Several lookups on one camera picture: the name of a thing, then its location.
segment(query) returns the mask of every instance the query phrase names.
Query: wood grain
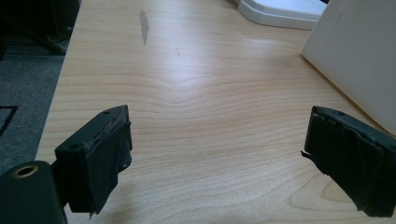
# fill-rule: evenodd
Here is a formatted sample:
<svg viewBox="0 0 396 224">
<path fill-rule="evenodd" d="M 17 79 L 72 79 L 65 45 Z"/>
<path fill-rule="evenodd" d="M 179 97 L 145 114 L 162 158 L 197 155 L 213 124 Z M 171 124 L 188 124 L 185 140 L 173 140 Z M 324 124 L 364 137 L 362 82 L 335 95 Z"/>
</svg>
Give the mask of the wood grain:
<svg viewBox="0 0 396 224">
<path fill-rule="evenodd" d="M 134 150 L 101 214 L 66 209 L 69 222 L 394 222 L 300 156 L 312 105 L 375 126 L 301 56 L 309 34 L 247 21 L 231 0 L 84 0 L 36 158 L 125 104 Z"/>
</svg>

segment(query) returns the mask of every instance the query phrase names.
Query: gray carpet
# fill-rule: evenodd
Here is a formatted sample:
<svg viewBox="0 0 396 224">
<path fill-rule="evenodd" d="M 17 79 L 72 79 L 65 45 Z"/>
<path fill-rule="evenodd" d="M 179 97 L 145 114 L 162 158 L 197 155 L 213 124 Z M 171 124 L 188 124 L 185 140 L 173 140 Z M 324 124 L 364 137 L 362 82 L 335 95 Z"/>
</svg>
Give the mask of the gray carpet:
<svg viewBox="0 0 396 224">
<path fill-rule="evenodd" d="M 62 64 L 59 58 L 0 61 L 0 175 L 35 158 Z M 13 116 L 8 106 L 18 107 Z"/>
</svg>

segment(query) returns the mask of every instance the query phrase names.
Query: wooden desk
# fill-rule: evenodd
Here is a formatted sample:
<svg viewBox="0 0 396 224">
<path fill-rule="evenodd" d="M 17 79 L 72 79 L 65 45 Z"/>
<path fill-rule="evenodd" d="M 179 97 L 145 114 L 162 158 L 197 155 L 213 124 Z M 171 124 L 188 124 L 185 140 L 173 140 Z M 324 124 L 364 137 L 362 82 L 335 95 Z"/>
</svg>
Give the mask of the wooden desk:
<svg viewBox="0 0 396 224">
<path fill-rule="evenodd" d="M 69 222 L 394 222 L 300 155 L 312 105 L 373 124 L 301 56 L 309 34 L 247 21 L 232 0 L 84 0 L 37 159 L 124 104 L 134 150 L 99 216 Z"/>
</svg>

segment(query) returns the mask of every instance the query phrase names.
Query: stain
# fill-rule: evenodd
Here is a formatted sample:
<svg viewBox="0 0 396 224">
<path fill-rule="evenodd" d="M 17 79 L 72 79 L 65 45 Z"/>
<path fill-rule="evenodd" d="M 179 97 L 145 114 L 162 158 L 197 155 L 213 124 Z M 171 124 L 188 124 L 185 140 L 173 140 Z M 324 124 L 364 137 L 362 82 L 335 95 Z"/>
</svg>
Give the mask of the stain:
<svg viewBox="0 0 396 224">
<path fill-rule="evenodd" d="M 140 11 L 140 25 L 142 27 L 143 44 L 146 45 L 149 34 L 149 20 L 146 16 L 146 12 L 143 11 L 143 9 Z"/>
<path fill-rule="evenodd" d="M 178 57 L 181 58 L 181 54 L 180 54 L 180 52 L 178 51 L 178 48 L 176 48 L 176 51 L 177 51 Z"/>
<path fill-rule="evenodd" d="M 9 123 L 12 121 L 12 117 L 14 117 L 17 112 L 18 106 L 2 106 L 0 105 L 0 119 L 3 121 L 3 125 L 0 128 L 0 136 L 6 131 Z"/>
</svg>

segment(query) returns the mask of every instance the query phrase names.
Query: white object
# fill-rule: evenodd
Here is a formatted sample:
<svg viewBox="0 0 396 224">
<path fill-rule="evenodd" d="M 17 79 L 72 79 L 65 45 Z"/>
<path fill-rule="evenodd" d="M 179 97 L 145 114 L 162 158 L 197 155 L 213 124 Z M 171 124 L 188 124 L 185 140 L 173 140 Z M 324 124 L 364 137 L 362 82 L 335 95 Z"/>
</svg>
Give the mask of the white object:
<svg viewBox="0 0 396 224">
<path fill-rule="evenodd" d="M 312 30 L 326 4 L 319 0 L 235 0 L 238 11 L 258 24 Z"/>
<path fill-rule="evenodd" d="M 396 134 L 396 1 L 331 0 L 303 55 Z"/>
</svg>

